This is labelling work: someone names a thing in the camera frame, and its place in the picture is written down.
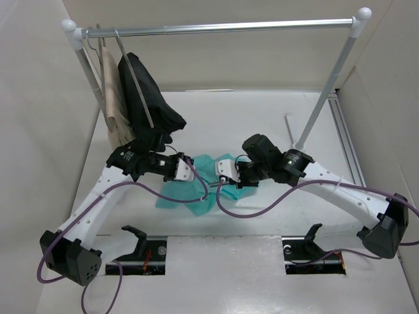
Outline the teal t shirt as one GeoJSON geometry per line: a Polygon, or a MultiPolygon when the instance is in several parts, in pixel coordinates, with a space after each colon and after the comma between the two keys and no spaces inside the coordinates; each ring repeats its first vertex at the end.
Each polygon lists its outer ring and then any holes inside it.
{"type": "MultiPolygon", "coordinates": [[[[216,188],[210,187],[210,183],[217,182],[218,177],[215,174],[215,163],[221,160],[233,160],[235,157],[231,154],[224,154],[218,158],[212,158],[208,154],[193,157],[194,167],[196,168],[199,176],[207,184],[208,196],[204,201],[194,203],[184,203],[184,206],[192,212],[196,217],[205,215],[210,212],[216,203],[216,188]]],[[[255,187],[245,187],[237,189],[233,185],[226,185],[222,187],[220,196],[231,200],[238,201],[256,192],[255,187]]],[[[198,179],[191,182],[178,182],[170,181],[163,185],[160,193],[168,198],[176,200],[194,200],[202,198],[205,195],[205,190],[198,179]]]]}

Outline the metal clothes hanger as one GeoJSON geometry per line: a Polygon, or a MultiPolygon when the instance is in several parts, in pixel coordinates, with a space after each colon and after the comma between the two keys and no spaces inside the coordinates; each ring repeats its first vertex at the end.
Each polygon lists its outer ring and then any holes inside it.
{"type": "Polygon", "coordinates": [[[234,181],[215,181],[212,183],[208,183],[210,188],[215,188],[217,186],[236,186],[236,182],[234,181]]]}

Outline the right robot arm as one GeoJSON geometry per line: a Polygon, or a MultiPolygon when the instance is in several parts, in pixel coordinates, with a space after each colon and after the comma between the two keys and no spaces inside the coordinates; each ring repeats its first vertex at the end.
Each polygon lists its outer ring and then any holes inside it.
{"type": "Polygon", "coordinates": [[[251,136],[242,149],[249,160],[230,167],[230,180],[238,188],[271,179],[313,194],[362,223],[357,236],[370,253],[387,259],[396,255],[409,224],[404,196],[350,184],[300,150],[281,152],[265,135],[251,136]]]}

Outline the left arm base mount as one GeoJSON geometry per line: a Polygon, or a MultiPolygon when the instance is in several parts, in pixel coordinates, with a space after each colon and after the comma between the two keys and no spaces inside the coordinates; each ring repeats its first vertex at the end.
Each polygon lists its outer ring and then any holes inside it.
{"type": "Polygon", "coordinates": [[[124,275],[164,275],[166,273],[167,237],[148,236],[145,232],[129,225],[121,228],[125,234],[135,236],[134,246],[126,254],[119,254],[106,264],[106,275],[118,275],[118,266],[122,266],[124,275]]]}

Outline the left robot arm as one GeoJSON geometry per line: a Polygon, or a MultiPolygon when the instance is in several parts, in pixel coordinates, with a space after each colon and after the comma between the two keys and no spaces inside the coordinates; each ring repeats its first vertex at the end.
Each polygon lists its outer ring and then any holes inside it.
{"type": "Polygon", "coordinates": [[[139,259],[145,254],[145,233],[124,226],[120,236],[96,238],[102,224],[125,191],[146,174],[160,175],[165,181],[187,182],[194,179],[194,161],[183,152],[169,156],[140,150],[132,141],[116,148],[79,208],[55,231],[40,238],[43,253],[37,280],[46,284],[42,268],[58,273],[85,287],[100,273],[103,264],[123,255],[139,259]]]}

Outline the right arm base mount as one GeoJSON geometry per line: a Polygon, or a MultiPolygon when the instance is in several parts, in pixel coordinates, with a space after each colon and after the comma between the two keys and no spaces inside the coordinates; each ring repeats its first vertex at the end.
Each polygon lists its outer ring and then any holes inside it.
{"type": "Polygon", "coordinates": [[[322,224],[314,224],[305,235],[282,237],[286,275],[346,275],[340,253],[324,251],[315,243],[322,224]]]}

